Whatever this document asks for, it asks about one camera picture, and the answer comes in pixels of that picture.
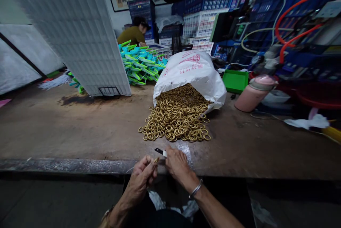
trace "silver bracelet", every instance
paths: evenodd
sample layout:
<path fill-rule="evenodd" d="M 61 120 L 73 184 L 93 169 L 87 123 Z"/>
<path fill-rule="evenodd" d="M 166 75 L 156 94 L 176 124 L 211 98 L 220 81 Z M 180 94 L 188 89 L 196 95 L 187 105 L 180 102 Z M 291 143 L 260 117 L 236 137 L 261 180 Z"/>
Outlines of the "silver bracelet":
<path fill-rule="evenodd" d="M 202 179 L 200 179 L 200 183 L 199 185 L 193 190 L 193 192 L 188 196 L 190 200 L 193 199 L 194 195 L 198 192 L 198 190 L 200 189 L 202 185 Z"/>

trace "plastic bag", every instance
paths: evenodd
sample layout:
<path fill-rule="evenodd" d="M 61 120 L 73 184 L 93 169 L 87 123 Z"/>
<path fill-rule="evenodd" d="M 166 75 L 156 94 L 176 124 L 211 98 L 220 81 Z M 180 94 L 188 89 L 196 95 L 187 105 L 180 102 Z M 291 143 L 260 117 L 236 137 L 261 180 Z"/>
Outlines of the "plastic bag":
<path fill-rule="evenodd" d="M 171 56 L 154 87 L 153 103 L 162 92 L 190 83 L 206 100 L 211 101 L 205 113 L 220 109 L 227 91 L 219 73 L 214 69 L 209 54 L 184 51 Z"/>
<path fill-rule="evenodd" d="M 158 17 L 155 20 L 156 26 L 159 28 L 158 33 L 161 33 L 162 29 L 167 25 L 177 25 L 184 24 L 184 20 L 181 16 L 167 16 L 167 17 Z"/>

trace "hand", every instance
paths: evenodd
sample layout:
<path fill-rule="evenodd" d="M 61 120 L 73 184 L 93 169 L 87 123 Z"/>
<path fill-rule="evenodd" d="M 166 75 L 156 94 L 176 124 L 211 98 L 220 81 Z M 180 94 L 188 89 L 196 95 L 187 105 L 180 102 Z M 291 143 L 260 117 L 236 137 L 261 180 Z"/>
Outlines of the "hand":
<path fill-rule="evenodd" d="M 125 189 L 120 203 L 125 208 L 131 209 L 140 203 L 150 186 L 157 176 L 157 165 L 154 159 L 146 155 L 138 163 L 135 164 L 129 183 Z"/>
<path fill-rule="evenodd" d="M 178 149 L 172 149 L 169 145 L 166 147 L 166 152 L 166 168 L 168 172 L 188 193 L 192 193 L 199 185 L 200 180 L 189 167 L 186 154 Z"/>

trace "woven plastic bag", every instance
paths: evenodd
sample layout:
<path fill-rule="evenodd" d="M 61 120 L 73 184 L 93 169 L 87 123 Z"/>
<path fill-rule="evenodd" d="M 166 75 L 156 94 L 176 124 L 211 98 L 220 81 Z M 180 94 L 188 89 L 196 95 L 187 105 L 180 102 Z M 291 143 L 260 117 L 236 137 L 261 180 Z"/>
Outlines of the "woven plastic bag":
<path fill-rule="evenodd" d="M 205 113 L 220 109 L 227 91 L 219 73 L 214 69 L 209 54 L 202 51 L 184 51 L 171 56 L 154 87 L 153 103 L 162 92 L 190 83 L 206 100 L 211 101 Z"/>

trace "red hose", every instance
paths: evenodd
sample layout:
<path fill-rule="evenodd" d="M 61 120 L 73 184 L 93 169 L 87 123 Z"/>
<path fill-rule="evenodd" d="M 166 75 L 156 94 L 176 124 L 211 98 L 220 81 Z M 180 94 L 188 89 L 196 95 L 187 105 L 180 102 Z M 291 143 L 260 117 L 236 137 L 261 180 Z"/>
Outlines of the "red hose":
<path fill-rule="evenodd" d="M 280 51 L 280 63 L 284 63 L 284 50 L 285 50 L 287 47 L 289 47 L 289 46 L 291 45 L 291 44 L 290 44 L 291 42 L 297 40 L 298 38 L 300 38 L 300 37 L 302 37 L 302 36 L 304 36 L 304 35 L 307 35 L 307 34 L 311 33 L 312 31 L 314 31 L 314 30 L 320 28 L 322 25 L 323 25 L 323 24 L 320 23 L 320 24 L 314 26 L 313 28 L 311 28 L 310 30 L 307 30 L 306 32 L 303 32 L 302 34 L 300 34 L 300 35 L 298 35 L 298 36 L 292 38 L 292 39 L 289 40 L 288 42 L 285 42 L 284 46 L 281 48 L 281 51 Z"/>
<path fill-rule="evenodd" d="M 277 23 L 276 23 L 276 26 L 275 26 L 275 35 L 276 35 L 277 39 L 278 39 L 282 44 L 286 44 L 286 43 L 287 43 L 284 39 L 282 39 L 282 37 L 280 36 L 280 32 L 279 32 L 279 27 L 280 27 L 280 24 L 281 24 L 283 18 L 284 18 L 292 9 L 294 9 L 295 7 L 297 7 L 298 5 L 300 5 L 300 4 L 302 4 L 303 2 L 306 2 L 306 1 L 308 1 L 308 0 L 300 0 L 299 2 L 297 2 L 296 4 L 294 4 L 293 6 L 291 6 L 287 11 L 285 11 L 285 12 L 283 13 L 283 15 L 281 15 L 281 17 L 278 19 L 278 21 L 277 21 Z M 289 46 L 289 47 L 294 47 L 295 45 L 290 44 L 290 42 L 292 42 L 292 41 L 293 41 L 293 39 L 290 40 L 290 41 L 288 41 L 288 42 L 289 42 L 289 45 L 287 45 L 287 46 Z"/>

